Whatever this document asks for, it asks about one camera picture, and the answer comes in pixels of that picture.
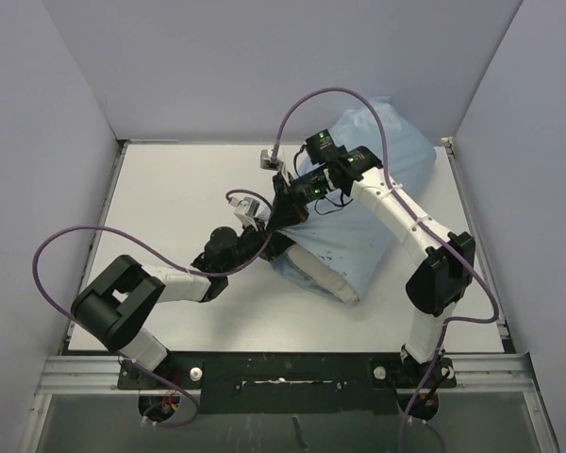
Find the white pillow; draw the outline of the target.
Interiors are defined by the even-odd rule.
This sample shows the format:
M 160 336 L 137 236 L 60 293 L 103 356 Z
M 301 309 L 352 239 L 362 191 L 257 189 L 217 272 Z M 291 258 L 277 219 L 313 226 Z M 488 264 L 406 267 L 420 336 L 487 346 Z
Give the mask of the white pillow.
M 301 245 L 295 244 L 290 247 L 287 257 L 293 267 L 303 277 L 307 277 L 318 290 L 324 290 L 347 305 L 355 305 L 359 301 L 357 293 L 345 277 L 332 270 Z

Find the light blue pillowcase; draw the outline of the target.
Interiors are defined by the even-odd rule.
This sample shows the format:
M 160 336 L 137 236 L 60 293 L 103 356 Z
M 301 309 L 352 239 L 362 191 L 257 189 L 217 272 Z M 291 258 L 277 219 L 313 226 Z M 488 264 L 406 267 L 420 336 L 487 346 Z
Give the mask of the light blue pillowcase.
M 391 177 L 416 199 L 434 170 L 434 146 L 417 127 L 398 114 L 389 96 L 372 97 L 369 102 L 384 127 Z M 332 202 L 319 200 L 308 205 L 308 213 L 304 223 L 287 227 L 282 234 L 345 277 L 360 302 L 368 292 L 376 266 L 396 243 L 396 238 L 367 208 L 355 201 L 338 210 Z M 340 302 L 303 277 L 288 260 L 287 252 L 273 260 L 271 267 L 301 289 Z

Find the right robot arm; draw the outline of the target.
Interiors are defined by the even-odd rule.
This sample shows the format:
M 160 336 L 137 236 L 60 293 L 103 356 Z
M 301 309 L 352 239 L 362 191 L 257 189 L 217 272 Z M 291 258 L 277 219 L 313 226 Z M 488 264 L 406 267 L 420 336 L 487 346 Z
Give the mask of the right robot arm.
M 356 304 L 383 253 L 376 239 L 396 239 L 416 269 L 405 285 L 414 314 L 402 347 L 404 380 L 424 385 L 435 374 L 444 325 L 472 283 L 475 243 L 431 218 L 361 145 L 347 149 L 323 130 L 305 142 L 312 170 L 274 177 L 275 268 L 298 286 Z

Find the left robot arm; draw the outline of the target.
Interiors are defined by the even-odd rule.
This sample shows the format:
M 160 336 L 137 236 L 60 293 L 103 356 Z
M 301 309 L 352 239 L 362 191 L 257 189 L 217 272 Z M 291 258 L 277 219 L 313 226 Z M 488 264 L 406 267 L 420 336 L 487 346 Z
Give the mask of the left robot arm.
M 140 365 L 140 377 L 148 385 L 160 388 L 172 379 L 174 366 L 170 351 L 144 327 L 156 304 L 209 302 L 226 289 L 232 271 L 255 257 L 275 260 L 292 245 L 282 233 L 268 235 L 260 226 L 246 226 L 241 234 L 221 226 L 211 232 L 189 271 L 144 265 L 121 255 L 77 296 L 70 313 L 108 351 Z

